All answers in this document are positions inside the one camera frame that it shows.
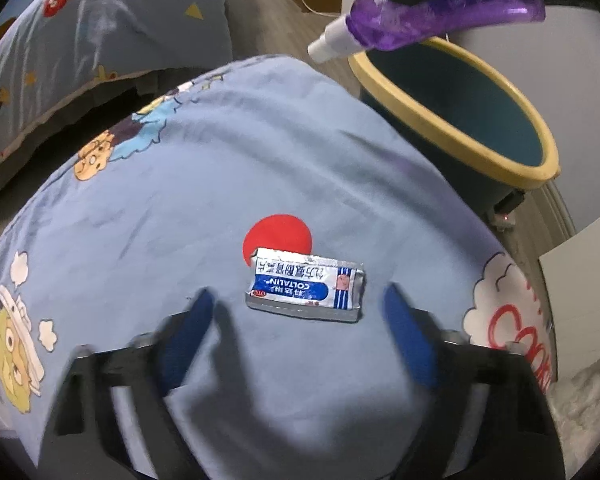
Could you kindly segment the purple squeeze tube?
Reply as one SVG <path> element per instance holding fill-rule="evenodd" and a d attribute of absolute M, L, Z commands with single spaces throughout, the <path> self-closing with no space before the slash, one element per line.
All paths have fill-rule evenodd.
<path fill-rule="evenodd" d="M 354 0 L 306 50 L 324 63 L 367 50 L 394 51 L 457 30 L 544 20 L 543 0 L 425 0 L 412 6 Z"/>

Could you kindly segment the blue white medicine sachet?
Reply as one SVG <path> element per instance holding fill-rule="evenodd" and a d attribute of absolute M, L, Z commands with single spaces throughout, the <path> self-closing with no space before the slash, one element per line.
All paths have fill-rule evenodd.
<path fill-rule="evenodd" d="M 355 323 L 362 314 L 362 264 L 260 247 L 251 256 L 246 305 L 291 318 Z"/>

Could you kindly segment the yellow teal trash bin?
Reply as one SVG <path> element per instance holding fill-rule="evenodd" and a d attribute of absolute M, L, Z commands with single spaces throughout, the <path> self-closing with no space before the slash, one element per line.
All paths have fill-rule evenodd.
<path fill-rule="evenodd" d="M 349 56 L 360 98 L 417 148 L 476 214 L 509 212 L 560 173 L 529 99 L 477 55 L 431 38 Z"/>

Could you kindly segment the white furniture corner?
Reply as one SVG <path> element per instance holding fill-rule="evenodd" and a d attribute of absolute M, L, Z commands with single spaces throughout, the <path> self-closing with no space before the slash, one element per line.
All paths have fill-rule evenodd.
<path fill-rule="evenodd" d="M 542 255 L 557 373 L 570 378 L 600 358 L 600 218 Z"/>

